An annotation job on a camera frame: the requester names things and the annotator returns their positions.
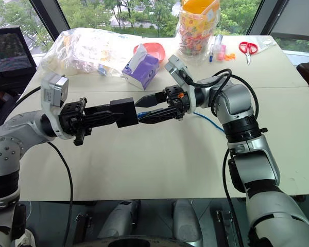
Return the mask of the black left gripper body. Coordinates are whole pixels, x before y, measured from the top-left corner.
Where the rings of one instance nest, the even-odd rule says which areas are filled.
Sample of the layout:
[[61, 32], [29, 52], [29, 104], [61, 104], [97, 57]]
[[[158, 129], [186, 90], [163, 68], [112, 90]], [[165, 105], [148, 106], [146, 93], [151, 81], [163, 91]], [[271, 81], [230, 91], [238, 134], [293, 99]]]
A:
[[91, 135], [92, 132], [92, 127], [87, 127], [83, 123], [86, 103], [87, 99], [85, 97], [80, 98], [79, 101], [67, 103], [59, 115], [63, 132], [75, 137], [75, 146], [83, 145], [84, 137]]

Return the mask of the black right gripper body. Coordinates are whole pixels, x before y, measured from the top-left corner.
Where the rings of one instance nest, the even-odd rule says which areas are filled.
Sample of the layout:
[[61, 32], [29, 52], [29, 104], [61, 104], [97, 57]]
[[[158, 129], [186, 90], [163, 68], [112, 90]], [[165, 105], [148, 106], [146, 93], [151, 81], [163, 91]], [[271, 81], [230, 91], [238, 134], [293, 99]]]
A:
[[190, 108], [188, 93], [178, 85], [166, 87], [165, 92], [168, 105], [176, 109], [175, 119], [181, 120]]

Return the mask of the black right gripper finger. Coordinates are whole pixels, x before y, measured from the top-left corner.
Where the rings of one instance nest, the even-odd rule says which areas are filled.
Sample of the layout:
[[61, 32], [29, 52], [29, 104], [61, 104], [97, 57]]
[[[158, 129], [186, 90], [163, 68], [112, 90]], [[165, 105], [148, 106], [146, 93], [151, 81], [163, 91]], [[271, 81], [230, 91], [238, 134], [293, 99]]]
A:
[[138, 121], [143, 124], [157, 124], [159, 122], [174, 119], [179, 111], [174, 107], [160, 108], [152, 111], [138, 113]]
[[167, 94], [164, 91], [161, 91], [154, 94], [143, 96], [135, 103], [135, 106], [141, 108], [149, 108], [165, 102], [166, 99]]

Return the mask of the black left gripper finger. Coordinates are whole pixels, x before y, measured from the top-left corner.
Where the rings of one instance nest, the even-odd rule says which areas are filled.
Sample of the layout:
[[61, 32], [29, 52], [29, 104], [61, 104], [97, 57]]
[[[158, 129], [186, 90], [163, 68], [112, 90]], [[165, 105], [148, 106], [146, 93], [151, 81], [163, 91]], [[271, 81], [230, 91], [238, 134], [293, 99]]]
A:
[[100, 112], [92, 115], [86, 115], [84, 125], [87, 127], [100, 127], [110, 125], [116, 122], [118, 114], [112, 112]]
[[97, 105], [97, 106], [94, 106], [94, 107], [85, 108], [84, 113], [86, 115], [93, 115], [93, 114], [97, 114], [97, 113], [109, 111], [109, 110], [110, 110], [110, 105], [104, 104], [104, 105]]

